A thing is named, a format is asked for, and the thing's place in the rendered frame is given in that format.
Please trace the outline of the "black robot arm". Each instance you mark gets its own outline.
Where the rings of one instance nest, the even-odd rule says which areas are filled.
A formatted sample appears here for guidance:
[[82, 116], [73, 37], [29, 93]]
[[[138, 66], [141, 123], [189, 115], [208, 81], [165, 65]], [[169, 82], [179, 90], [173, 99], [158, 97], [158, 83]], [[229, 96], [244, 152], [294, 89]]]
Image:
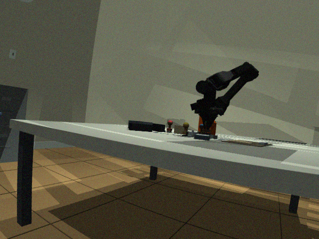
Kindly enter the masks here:
[[[225, 95], [218, 97], [215, 107], [222, 108], [224, 113], [229, 107], [230, 100], [238, 93], [238, 91], [250, 81], [258, 77], [259, 71], [250, 63], [245, 62], [243, 65], [236, 67], [230, 71], [221, 71], [208, 77], [205, 81], [199, 81], [196, 84], [196, 91], [204, 96], [216, 97], [216, 90], [221, 91], [229, 86], [230, 81], [240, 77], [236, 83], [226, 92]], [[207, 101], [204, 98], [196, 100], [196, 103], [190, 104], [191, 109], [196, 110], [202, 107], [207, 108]]]

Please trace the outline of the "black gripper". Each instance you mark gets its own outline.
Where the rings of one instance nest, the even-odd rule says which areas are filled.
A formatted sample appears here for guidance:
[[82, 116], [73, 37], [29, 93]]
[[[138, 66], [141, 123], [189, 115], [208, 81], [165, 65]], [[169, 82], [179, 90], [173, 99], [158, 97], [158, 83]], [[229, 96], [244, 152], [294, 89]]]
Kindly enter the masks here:
[[[216, 97], [204, 96], [207, 101], [207, 108], [202, 107], [195, 110], [195, 114], [198, 114], [202, 118], [203, 127], [209, 130], [212, 123], [219, 115], [224, 115], [224, 110], [222, 108], [215, 108], [215, 102], [217, 102]], [[206, 121], [206, 125], [204, 124]]]

